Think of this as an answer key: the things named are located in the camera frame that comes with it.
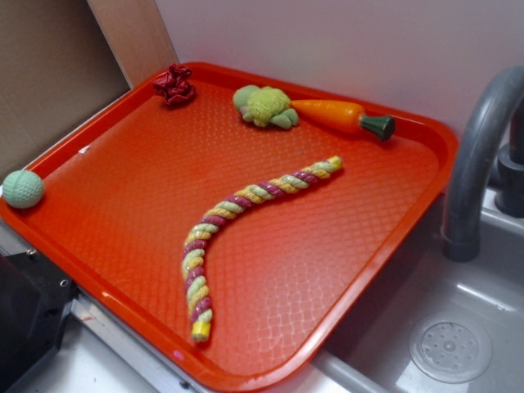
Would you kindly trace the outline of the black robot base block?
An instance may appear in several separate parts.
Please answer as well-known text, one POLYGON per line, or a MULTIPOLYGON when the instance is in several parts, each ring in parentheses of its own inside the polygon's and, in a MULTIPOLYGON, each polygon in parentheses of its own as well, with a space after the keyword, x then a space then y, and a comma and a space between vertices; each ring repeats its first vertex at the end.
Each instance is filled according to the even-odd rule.
POLYGON ((61 348, 76 291, 45 255, 1 257, 1 391, 13 392, 61 348))

